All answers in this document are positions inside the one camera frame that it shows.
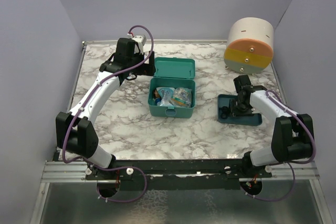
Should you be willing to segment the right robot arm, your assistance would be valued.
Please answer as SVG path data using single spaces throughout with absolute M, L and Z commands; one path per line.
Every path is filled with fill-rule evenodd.
M 280 163 L 307 164 L 316 156 L 313 120 L 284 105 L 277 93 L 264 86 L 252 85 L 249 76 L 234 79 L 237 97 L 229 102 L 228 117 L 244 125 L 255 114 L 262 114 L 274 123 L 271 144 L 244 154 L 241 171 L 254 177 L 261 167 Z

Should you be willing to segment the brown orange-capped medicine bottle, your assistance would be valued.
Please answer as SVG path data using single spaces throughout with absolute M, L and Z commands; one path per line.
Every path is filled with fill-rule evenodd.
M 157 89 L 153 90 L 153 99 L 161 98 L 160 94 L 158 93 Z

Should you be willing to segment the teal medicine kit box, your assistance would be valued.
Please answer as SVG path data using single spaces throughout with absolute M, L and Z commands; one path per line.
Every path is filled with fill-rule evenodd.
M 155 74 L 150 81 L 148 105 L 152 116 L 188 119 L 192 116 L 196 103 L 195 60 L 188 58 L 157 57 Z M 153 99 L 153 90 L 158 87 L 179 87 L 192 90 L 190 108 L 175 106 L 157 106 Z

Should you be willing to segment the blue clear plastic pouch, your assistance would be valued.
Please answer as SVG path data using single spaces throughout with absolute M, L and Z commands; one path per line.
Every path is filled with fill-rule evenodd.
M 158 106 L 172 106 L 172 96 L 174 93 L 174 88 L 170 87 L 158 87 L 157 89 L 158 94 L 161 97 L 161 101 L 157 104 Z

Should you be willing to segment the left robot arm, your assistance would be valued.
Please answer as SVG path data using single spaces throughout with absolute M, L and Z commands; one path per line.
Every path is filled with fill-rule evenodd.
M 109 97 L 119 89 L 124 80 L 135 77 L 153 76 L 154 51 L 144 53 L 146 37 L 128 34 L 117 41 L 115 52 L 99 68 L 99 73 L 83 98 L 67 113 L 56 117 L 57 146 L 62 150 L 64 163 L 71 161 L 66 153 L 73 153 L 76 159 L 83 158 L 98 166 L 98 173 L 104 179 L 115 175 L 115 156 L 99 145 L 94 123 Z

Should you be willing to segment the black-handled bandage scissors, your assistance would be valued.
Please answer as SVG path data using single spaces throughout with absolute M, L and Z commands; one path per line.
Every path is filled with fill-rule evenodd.
M 220 107 L 219 111 L 220 111 L 219 117 L 223 120 L 227 119 L 231 114 L 231 109 L 227 106 Z

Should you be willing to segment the orange teal bandage packet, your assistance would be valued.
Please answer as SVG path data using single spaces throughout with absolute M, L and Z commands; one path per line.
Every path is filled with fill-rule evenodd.
M 171 101 L 175 106 L 190 108 L 192 105 L 192 90 L 182 87 L 175 89 Z

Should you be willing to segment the blue divided tray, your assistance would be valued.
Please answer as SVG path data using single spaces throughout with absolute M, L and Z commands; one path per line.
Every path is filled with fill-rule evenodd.
M 217 97 L 217 120 L 224 124 L 259 126 L 262 124 L 260 113 L 248 116 L 232 116 L 230 114 L 230 102 L 236 99 L 236 95 L 219 94 Z

